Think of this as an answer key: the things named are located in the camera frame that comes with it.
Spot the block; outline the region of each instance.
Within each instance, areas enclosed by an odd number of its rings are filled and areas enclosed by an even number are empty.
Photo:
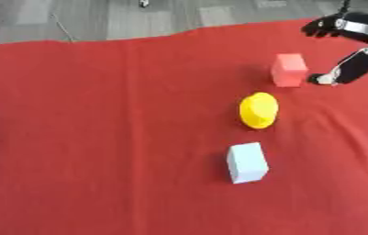
[[[271,74],[279,87],[298,87],[306,80],[308,68],[301,54],[278,54]]]
[[[259,181],[269,171],[258,142],[231,146],[228,167],[233,184]]]

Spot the black object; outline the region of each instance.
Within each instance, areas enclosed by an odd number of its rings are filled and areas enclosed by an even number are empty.
[[[331,73],[312,74],[307,79],[312,84],[348,84],[368,73],[368,53],[359,50],[341,60]]]

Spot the yellow cap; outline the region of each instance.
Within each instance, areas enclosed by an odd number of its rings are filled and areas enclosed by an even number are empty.
[[[240,118],[253,129],[265,129],[276,120],[279,106],[276,99],[267,93],[256,93],[240,103]]]

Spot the cable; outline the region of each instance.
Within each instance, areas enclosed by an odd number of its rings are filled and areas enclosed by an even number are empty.
[[[340,8],[340,14],[345,14],[349,11],[351,7],[351,0],[343,0],[342,7]]]
[[[55,20],[55,22],[57,23],[58,27],[60,28],[60,30],[62,30],[62,32],[66,35],[66,37],[68,38],[68,40],[70,42],[75,42],[78,39],[74,36],[72,36],[70,34],[70,32],[65,28],[65,26],[61,23],[61,21],[58,19],[57,15],[55,15],[55,13],[51,13],[50,14],[52,16],[52,18]]]

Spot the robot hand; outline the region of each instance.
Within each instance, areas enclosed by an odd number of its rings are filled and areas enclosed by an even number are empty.
[[[312,74],[308,81],[312,84],[348,84],[367,73],[368,49],[361,49],[341,60],[331,72]]]
[[[319,18],[302,27],[301,31],[309,37],[323,38],[327,35],[337,37],[339,32],[335,27],[335,23],[339,18],[340,14]]]
[[[322,17],[302,27],[307,36],[322,38],[343,36],[368,43],[368,14],[350,12]],[[313,84],[348,84],[368,73],[368,48],[346,57],[326,74],[312,74],[308,81]]]
[[[332,37],[342,35],[348,39],[368,43],[368,14],[349,12],[322,17],[306,24],[301,31],[309,37],[323,38],[328,34]]]

